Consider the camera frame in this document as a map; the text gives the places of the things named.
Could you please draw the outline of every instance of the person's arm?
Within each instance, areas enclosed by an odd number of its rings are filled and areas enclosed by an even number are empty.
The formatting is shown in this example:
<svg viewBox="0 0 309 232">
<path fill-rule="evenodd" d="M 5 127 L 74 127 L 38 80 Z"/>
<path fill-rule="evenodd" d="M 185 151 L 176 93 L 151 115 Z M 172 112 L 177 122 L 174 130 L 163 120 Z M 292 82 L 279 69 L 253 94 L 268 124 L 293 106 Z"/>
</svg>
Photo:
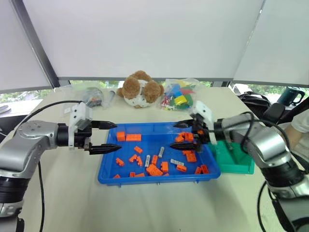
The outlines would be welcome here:
<svg viewBox="0 0 309 232">
<path fill-rule="evenodd" d="M 291 149 L 298 144 L 303 133 L 309 132 L 309 110 L 305 110 L 296 115 L 291 124 L 285 129 L 290 140 Z"/>
</svg>

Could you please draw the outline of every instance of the person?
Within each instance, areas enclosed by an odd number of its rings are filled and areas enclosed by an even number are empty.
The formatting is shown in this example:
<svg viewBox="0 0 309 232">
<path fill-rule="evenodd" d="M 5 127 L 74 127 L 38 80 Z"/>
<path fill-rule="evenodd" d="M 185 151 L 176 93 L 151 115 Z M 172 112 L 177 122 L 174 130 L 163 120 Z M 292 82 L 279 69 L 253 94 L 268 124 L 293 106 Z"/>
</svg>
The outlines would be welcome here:
<svg viewBox="0 0 309 232">
<path fill-rule="evenodd" d="M 280 126 L 290 140 L 291 151 L 309 162 L 309 109 L 295 115 L 291 123 Z"/>
</svg>

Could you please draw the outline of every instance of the plastic bag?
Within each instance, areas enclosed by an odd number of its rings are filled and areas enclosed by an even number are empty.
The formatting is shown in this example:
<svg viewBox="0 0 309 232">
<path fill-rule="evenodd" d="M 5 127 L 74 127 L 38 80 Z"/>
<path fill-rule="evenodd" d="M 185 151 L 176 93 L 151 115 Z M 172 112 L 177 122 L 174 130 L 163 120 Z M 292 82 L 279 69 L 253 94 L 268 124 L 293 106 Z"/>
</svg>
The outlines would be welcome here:
<svg viewBox="0 0 309 232">
<path fill-rule="evenodd" d="M 80 100 L 89 107 L 110 107 L 115 92 L 112 90 L 101 89 L 99 82 L 80 83 L 60 87 L 64 92 L 65 98 L 70 100 Z M 72 103 L 64 104 L 64 114 L 71 112 Z"/>
<path fill-rule="evenodd" d="M 197 100 L 196 91 L 203 85 L 196 79 L 166 79 L 160 108 L 164 110 L 187 110 Z"/>
</svg>

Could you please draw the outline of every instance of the mug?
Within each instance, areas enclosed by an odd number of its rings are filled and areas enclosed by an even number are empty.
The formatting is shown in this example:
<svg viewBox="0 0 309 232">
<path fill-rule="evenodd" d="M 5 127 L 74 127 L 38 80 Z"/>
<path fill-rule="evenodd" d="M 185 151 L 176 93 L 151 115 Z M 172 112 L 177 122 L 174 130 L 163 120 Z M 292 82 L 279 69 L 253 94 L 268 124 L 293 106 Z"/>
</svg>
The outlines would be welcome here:
<svg viewBox="0 0 309 232">
<path fill-rule="evenodd" d="M 301 98 L 297 102 L 293 102 L 294 99 L 298 96 L 298 94 L 301 95 Z M 297 87 L 287 87 L 286 90 L 281 94 L 281 96 L 278 99 L 278 103 L 281 103 L 282 105 L 289 106 L 290 104 L 296 105 L 303 100 L 303 97 L 305 96 L 305 92 L 301 91 L 300 88 Z"/>
</svg>

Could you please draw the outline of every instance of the white roller shade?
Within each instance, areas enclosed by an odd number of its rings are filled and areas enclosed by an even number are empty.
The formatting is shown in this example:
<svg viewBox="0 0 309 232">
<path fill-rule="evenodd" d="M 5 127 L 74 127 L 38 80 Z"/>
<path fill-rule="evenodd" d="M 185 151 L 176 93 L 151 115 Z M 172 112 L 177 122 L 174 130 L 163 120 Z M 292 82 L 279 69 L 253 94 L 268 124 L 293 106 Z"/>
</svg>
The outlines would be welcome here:
<svg viewBox="0 0 309 232">
<path fill-rule="evenodd" d="M 267 0 L 234 81 L 309 85 L 309 1 Z"/>
<path fill-rule="evenodd" d="M 50 86 L 8 0 L 0 0 L 0 93 Z"/>
<path fill-rule="evenodd" d="M 262 2 L 24 0 L 60 78 L 232 78 Z"/>
</svg>

